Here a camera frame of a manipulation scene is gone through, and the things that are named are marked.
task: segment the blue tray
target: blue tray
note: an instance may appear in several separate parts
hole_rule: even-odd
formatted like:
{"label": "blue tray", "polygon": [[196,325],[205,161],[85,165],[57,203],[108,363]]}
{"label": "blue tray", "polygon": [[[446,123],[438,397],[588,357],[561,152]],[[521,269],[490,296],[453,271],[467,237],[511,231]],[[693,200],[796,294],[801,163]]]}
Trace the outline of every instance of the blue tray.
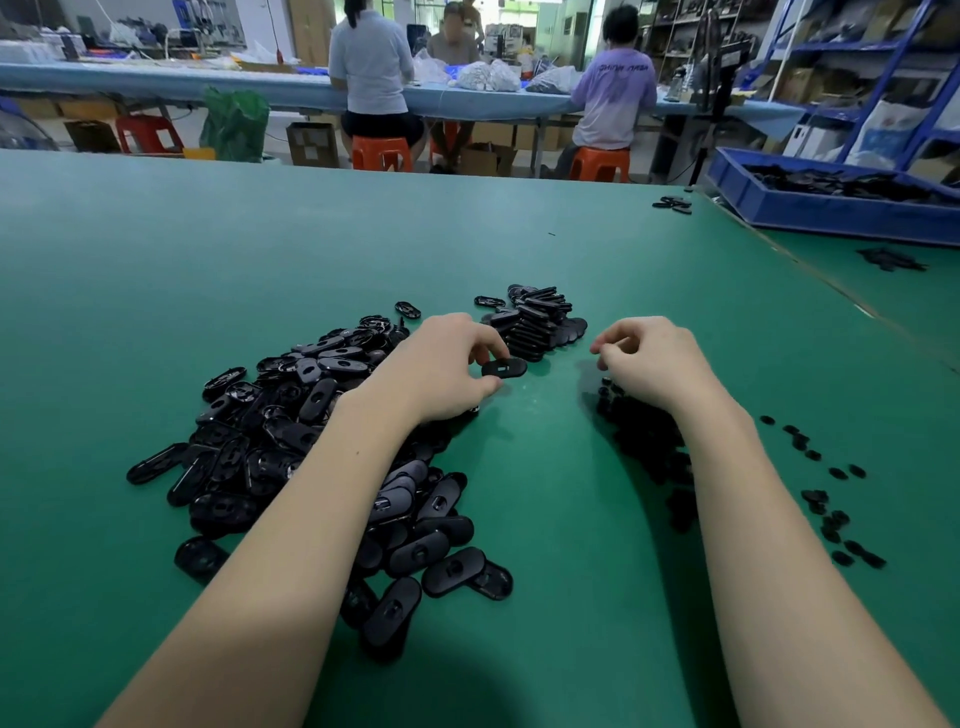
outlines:
{"label": "blue tray", "polygon": [[[960,206],[915,205],[780,192],[768,189],[744,169],[746,164],[776,164],[795,172],[804,169],[844,172],[851,178],[890,174],[890,171],[780,157],[745,149],[718,149],[707,171],[708,179],[744,220],[758,228],[826,232],[960,247]],[[904,172],[897,173],[897,181],[935,190],[960,203],[960,193],[940,184],[919,180]]]}

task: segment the ponytail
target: ponytail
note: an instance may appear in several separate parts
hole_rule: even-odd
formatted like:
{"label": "ponytail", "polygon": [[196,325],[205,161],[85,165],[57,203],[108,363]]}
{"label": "ponytail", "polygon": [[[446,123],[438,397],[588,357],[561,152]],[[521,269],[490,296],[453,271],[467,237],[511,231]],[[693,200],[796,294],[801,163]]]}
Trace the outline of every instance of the ponytail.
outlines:
{"label": "ponytail", "polygon": [[347,22],[350,28],[357,27],[357,18],[367,7],[367,0],[344,0],[344,12],[347,14]]}

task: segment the plastic stool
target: plastic stool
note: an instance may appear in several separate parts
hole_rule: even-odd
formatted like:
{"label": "plastic stool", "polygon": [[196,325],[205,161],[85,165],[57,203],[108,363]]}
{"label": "plastic stool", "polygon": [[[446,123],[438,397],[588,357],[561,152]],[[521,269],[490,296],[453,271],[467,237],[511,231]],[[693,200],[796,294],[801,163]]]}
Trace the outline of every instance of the plastic stool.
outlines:
{"label": "plastic stool", "polygon": [[[171,152],[182,152],[183,142],[180,141],[180,135],[174,129],[170,119],[162,116],[149,116],[147,114],[138,114],[136,116],[118,116],[116,118],[117,136],[120,137],[120,149],[125,155],[131,153],[127,145],[127,132],[136,140],[136,145],[140,152],[148,155],[170,154]],[[174,148],[167,149],[160,141],[157,132],[167,132],[173,139]]]}
{"label": "plastic stool", "polygon": [[407,140],[397,137],[390,139],[371,139],[368,136],[353,138],[353,169],[365,169],[368,172],[387,172],[391,167],[397,172],[413,172],[414,161],[410,156]]}
{"label": "plastic stool", "polygon": [[613,182],[617,168],[620,181],[630,181],[630,149],[581,147],[573,158],[570,178],[582,182]]}
{"label": "plastic stool", "polygon": [[[446,148],[450,149],[453,147],[453,142],[457,140],[457,134],[460,133],[460,122],[459,121],[444,121],[444,136],[446,137]],[[467,140],[467,144],[473,143],[473,137],[471,136]],[[440,150],[437,148],[437,142],[433,140],[433,134],[430,135],[430,163],[433,163],[433,157],[440,154]]]}

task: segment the green plastic bag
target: green plastic bag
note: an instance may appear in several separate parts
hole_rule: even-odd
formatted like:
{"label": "green plastic bag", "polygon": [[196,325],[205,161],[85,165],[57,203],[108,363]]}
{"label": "green plastic bag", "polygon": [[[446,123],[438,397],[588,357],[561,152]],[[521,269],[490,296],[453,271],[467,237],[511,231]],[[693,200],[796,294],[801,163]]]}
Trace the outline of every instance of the green plastic bag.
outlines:
{"label": "green plastic bag", "polygon": [[212,147],[220,161],[263,159],[263,138],[270,120],[270,105],[255,91],[204,93],[206,121],[200,146]]}

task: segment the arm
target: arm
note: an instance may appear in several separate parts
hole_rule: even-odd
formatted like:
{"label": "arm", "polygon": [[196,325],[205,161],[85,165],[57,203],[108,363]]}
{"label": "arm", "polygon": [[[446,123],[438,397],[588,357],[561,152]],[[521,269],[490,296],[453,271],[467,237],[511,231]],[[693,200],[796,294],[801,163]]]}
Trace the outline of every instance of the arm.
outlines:
{"label": "arm", "polygon": [[330,85],[341,91],[347,90],[347,59],[344,45],[336,32],[330,36],[330,62],[327,72],[330,75]]}
{"label": "arm", "polygon": [[662,318],[623,319],[590,350],[628,394],[680,426],[744,728],[947,726],[831,563],[693,335]]}
{"label": "arm", "polygon": [[377,489],[414,426],[502,383],[465,313],[434,317],[344,394],[316,446],[99,726],[300,726]]}

